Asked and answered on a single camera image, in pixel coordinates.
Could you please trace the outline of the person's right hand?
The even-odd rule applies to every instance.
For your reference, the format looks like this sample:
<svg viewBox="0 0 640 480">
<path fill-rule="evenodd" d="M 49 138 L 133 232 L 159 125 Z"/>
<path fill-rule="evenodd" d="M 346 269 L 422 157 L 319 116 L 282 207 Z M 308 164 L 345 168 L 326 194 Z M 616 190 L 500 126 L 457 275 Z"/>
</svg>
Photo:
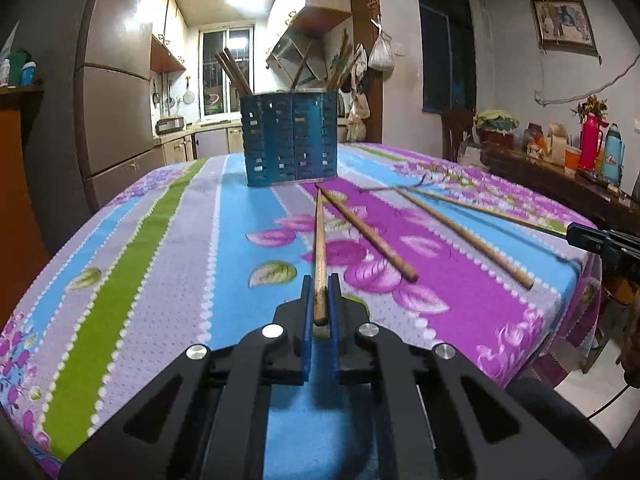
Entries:
<svg viewBox="0 0 640 480">
<path fill-rule="evenodd" d="M 639 320 L 639 292 L 634 294 L 634 300 L 628 307 L 628 315 L 623 330 L 623 344 L 618 364 L 624 371 L 624 379 L 631 388 L 640 388 L 640 320 Z"/>
</svg>

